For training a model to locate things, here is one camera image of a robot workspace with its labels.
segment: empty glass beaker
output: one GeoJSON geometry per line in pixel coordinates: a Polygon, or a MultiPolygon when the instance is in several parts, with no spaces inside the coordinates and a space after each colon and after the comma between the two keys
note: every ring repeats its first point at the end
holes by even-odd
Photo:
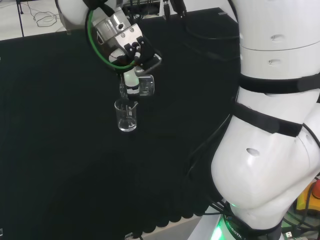
{"type": "Polygon", "coordinates": [[[118,128],[131,132],[137,128],[138,102],[120,98],[114,103],[118,128]]]}

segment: black fabric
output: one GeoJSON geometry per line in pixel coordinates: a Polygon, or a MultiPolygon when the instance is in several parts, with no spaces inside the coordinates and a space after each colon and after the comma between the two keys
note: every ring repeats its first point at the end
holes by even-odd
{"type": "MultiPolygon", "coordinates": [[[[221,10],[190,12],[206,35],[237,34],[221,10]]],[[[188,37],[172,16],[140,23],[163,56],[155,95],[138,106],[137,131],[117,128],[117,74],[83,31],[0,41],[0,228],[9,240],[120,240],[201,215],[203,192],[221,196],[205,154],[182,194],[189,153],[219,127],[238,90],[238,42],[188,37]]],[[[212,141],[215,150],[219,139],[212,141]]]]}
{"type": "Polygon", "coordinates": [[[238,102],[234,103],[232,113],[238,119],[271,134],[278,133],[289,137],[296,137],[302,129],[302,124],[260,113],[238,102]]]}
{"type": "Polygon", "coordinates": [[[240,75],[240,87],[256,93],[294,94],[320,88],[320,74],[297,79],[259,79],[240,75]]]}

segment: white robot body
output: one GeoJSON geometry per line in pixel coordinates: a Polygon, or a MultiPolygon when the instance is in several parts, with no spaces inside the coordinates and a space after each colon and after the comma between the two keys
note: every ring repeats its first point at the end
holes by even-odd
{"type": "MultiPolygon", "coordinates": [[[[117,12],[127,2],[128,0],[109,0],[105,4],[117,12]]],[[[63,17],[72,24],[72,29],[80,29],[85,26],[88,7],[83,0],[57,0],[57,3],[60,11],[63,13],[63,17]]],[[[107,18],[107,15],[100,8],[97,8],[94,11],[92,21],[95,22],[98,19],[102,20],[105,18],[107,18]]]]}
{"type": "Polygon", "coordinates": [[[318,0],[233,0],[240,44],[259,51],[298,49],[320,41],[318,0]]]}
{"type": "MultiPolygon", "coordinates": [[[[290,80],[320,72],[320,1],[233,0],[240,30],[241,74],[290,80]]],[[[281,120],[306,123],[320,139],[319,89],[268,94],[239,88],[237,102],[281,120]]],[[[302,128],[297,137],[269,133],[236,116],[211,165],[232,212],[256,230],[277,226],[320,172],[320,149],[302,128]]],[[[234,239],[221,227],[226,239],[234,239]]]]}

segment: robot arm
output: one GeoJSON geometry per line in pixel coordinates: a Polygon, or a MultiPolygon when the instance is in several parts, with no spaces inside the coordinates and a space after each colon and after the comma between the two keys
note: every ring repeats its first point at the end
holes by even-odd
{"type": "Polygon", "coordinates": [[[125,3],[127,0],[56,0],[67,31],[86,27],[89,43],[97,55],[117,73],[128,72],[120,78],[127,95],[136,96],[139,77],[157,67],[162,58],[140,27],[129,22],[121,8],[125,3]]]}

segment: black strap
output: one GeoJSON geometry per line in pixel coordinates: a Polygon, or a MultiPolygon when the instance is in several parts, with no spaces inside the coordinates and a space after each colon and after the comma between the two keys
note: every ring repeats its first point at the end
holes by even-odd
{"type": "Polygon", "coordinates": [[[83,0],[85,5],[90,10],[96,10],[97,8],[100,8],[103,4],[105,4],[108,0],[83,0]]]}
{"type": "Polygon", "coordinates": [[[302,124],[263,114],[238,102],[235,102],[233,105],[233,115],[271,134],[278,133],[289,137],[296,137],[302,129],[302,124]]]}
{"type": "MultiPolygon", "coordinates": [[[[227,202],[227,208],[231,211],[230,204],[227,202]]],[[[260,236],[267,236],[268,240],[278,240],[282,234],[282,221],[270,229],[253,229],[241,219],[235,216],[223,215],[226,228],[236,240],[256,240],[260,236]]]]}
{"type": "Polygon", "coordinates": [[[239,85],[263,94],[295,94],[320,88],[320,74],[296,79],[259,79],[241,75],[239,85]]]}

